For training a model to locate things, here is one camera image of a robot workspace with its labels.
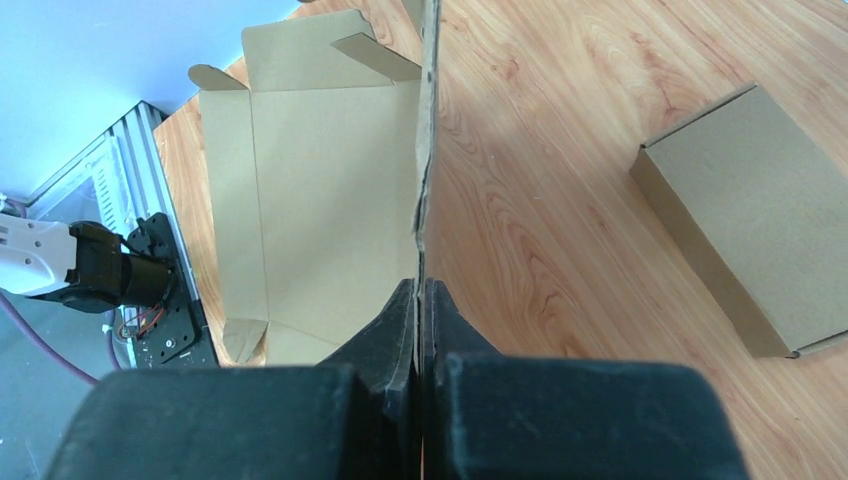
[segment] white wall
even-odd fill
[[[29,0],[0,6],[0,192],[26,199],[140,100],[171,113],[195,63],[295,0]]]

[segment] wooden table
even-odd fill
[[[296,15],[351,7],[418,58],[396,0]],[[453,0],[442,22],[428,241],[471,323],[511,354],[691,365],[718,390],[756,477],[848,478],[848,345],[752,359],[627,174],[643,139],[751,80],[848,174],[848,5]],[[230,71],[246,80],[243,62]],[[220,347],[196,99],[156,138]]]

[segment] box flap tab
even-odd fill
[[[194,65],[188,69],[188,78],[201,90],[247,90],[241,82],[212,65]]]
[[[333,47],[394,82],[421,80],[421,67],[376,40],[357,33],[333,42]]]
[[[332,43],[357,33],[374,38],[359,10],[294,18],[242,32],[248,78],[255,92],[376,87],[392,82]]]
[[[695,112],[694,114],[684,118],[683,120],[675,123],[671,127],[667,128],[665,131],[649,138],[648,140],[645,141],[645,143],[643,143],[641,145],[641,147],[642,148],[650,147],[651,145],[661,141],[662,139],[668,137],[669,135],[671,135],[671,134],[673,134],[673,133],[675,133],[679,130],[682,130],[684,127],[686,127],[690,123],[698,120],[699,118],[703,118],[703,117],[709,115],[710,113],[714,112],[715,110],[723,107],[724,105],[727,105],[728,103],[736,100],[737,98],[741,97],[745,93],[748,93],[749,91],[756,88],[756,86],[757,86],[757,84],[755,84],[755,83],[749,83],[749,84],[745,85],[744,87],[741,87],[738,90],[735,90],[734,92],[732,92],[728,95],[725,95],[724,97],[722,97],[722,98],[716,100],[715,102],[709,104],[708,106],[704,107],[702,110],[699,110],[699,111]]]
[[[224,324],[224,348],[237,364],[247,363],[253,355],[262,335],[268,328],[268,322],[228,318]]]

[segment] unfolded cardboard box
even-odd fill
[[[631,175],[757,357],[848,331],[848,181],[757,86],[648,140]]]
[[[419,272],[413,217],[433,158],[438,1],[405,0],[427,78],[357,10],[244,30],[250,88],[192,67],[229,355],[311,364]]]

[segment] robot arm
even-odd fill
[[[67,225],[0,215],[0,288],[35,296],[67,287],[76,254]]]
[[[65,225],[0,215],[0,288],[88,313],[153,307],[171,269],[121,251],[123,237],[94,222]]]

